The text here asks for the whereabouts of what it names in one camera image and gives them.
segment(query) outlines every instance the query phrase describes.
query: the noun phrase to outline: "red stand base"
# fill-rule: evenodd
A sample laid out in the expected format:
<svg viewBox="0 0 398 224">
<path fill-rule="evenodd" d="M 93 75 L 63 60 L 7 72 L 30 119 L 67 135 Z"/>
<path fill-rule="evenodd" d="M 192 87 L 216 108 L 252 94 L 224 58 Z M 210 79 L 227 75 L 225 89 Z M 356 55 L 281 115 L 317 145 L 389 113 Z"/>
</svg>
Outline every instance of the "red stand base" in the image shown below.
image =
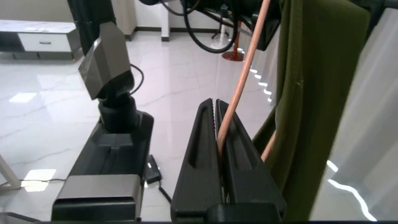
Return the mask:
<svg viewBox="0 0 398 224">
<path fill-rule="evenodd" d="M 225 52 L 223 53 L 223 58 L 233 62 L 242 62 L 244 55 L 239 52 Z"/>
</svg>

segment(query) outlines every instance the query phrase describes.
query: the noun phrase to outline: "green cloth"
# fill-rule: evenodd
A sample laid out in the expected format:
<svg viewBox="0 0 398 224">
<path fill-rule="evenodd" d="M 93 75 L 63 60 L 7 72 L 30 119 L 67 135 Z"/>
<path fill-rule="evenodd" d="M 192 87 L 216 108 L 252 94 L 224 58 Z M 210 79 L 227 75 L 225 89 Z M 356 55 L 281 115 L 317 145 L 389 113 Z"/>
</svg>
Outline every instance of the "green cloth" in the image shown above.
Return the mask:
<svg viewBox="0 0 398 224">
<path fill-rule="evenodd" d="M 285 0 L 276 106 L 253 139 L 287 202 L 285 221 L 308 220 L 368 29 L 347 0 Z"/>
</svg>

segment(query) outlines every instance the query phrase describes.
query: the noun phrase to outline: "glossy floor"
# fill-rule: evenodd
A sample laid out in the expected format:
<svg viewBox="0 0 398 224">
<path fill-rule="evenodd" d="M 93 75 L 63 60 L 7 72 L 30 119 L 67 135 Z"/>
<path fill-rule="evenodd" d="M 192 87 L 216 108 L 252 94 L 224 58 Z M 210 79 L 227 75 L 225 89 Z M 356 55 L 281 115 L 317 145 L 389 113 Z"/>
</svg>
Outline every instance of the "glossy floor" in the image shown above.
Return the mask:
<svg viewBox="0 0 398 224">
<path fill-rule="evenodd" d="M 199 38 L 209 42 L 210 35 Z M 159 33 L 138 32 L 127 46 L 130 61 L 145 72 L 145 82 L 134 97 L 139 110 L 155 118 L 150 153 L 161 169 L 163 188 L 172 195 L 198 105 L 207 98 L 229 101 L 242 63 L 204 52 L 187 34 L 172 34 L 170 42 L 162 43 Z M 242 39 L 242 46 L 247 46 L 247 39 Z M 276 50 L 273 40 L 267 52 L 258 52 L 238 106 L 251 137 L 272 108 Z M 22 179 L 27 174 L 36 179 L 66 178 L 99 117 L 98 103 L 90 100 L 77 72 L 80 63 L 1 57 L 1 155 Z M 137 72 L 134 76 L 141 79 Z M 313 219 L 366 220 L 353 194 L 328 181 L 332 175 L 327 168 Z M 52 182 L 38 190 L 30 186 L 2 192 L 0 209 L 49 220 L 62 185 Z M 141 217 L 170 220 L 169 204 L 157 184 L 145 189 Z"/>
</svg>

